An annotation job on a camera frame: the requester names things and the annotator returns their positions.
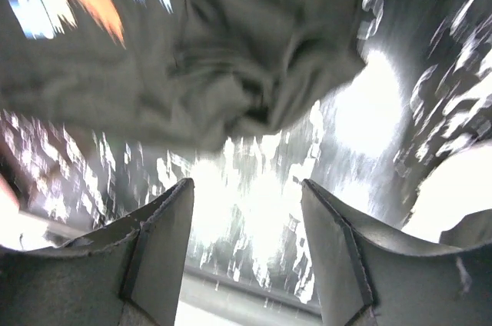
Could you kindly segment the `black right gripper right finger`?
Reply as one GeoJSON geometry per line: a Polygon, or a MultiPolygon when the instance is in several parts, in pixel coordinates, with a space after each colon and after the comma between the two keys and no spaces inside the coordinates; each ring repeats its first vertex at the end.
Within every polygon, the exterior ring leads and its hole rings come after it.
{"type": "Polygon", "coordinates": [[[346,205],[314,181],[301,208],[326,325],[489,325],[491,246],[431,243],[346,205]]]}

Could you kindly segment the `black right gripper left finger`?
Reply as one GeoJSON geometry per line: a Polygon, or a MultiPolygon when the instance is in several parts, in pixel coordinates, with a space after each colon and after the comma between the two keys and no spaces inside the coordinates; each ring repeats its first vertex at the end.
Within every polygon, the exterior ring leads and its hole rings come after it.
{"type": "Polygon", "coordinates": [[[1,250],[3,325],[172,325],[194,207],[180,180],[59,248],[1,250]]]}

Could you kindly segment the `black printed t-shirt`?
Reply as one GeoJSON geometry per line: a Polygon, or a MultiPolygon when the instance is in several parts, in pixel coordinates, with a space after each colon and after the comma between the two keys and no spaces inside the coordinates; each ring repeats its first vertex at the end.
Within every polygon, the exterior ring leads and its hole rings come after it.
{"type": "Polygon", "coordinates": [[[361,13],[362,0],[1,0],[1,107],[217,151],[356,77],[361,13]]]}

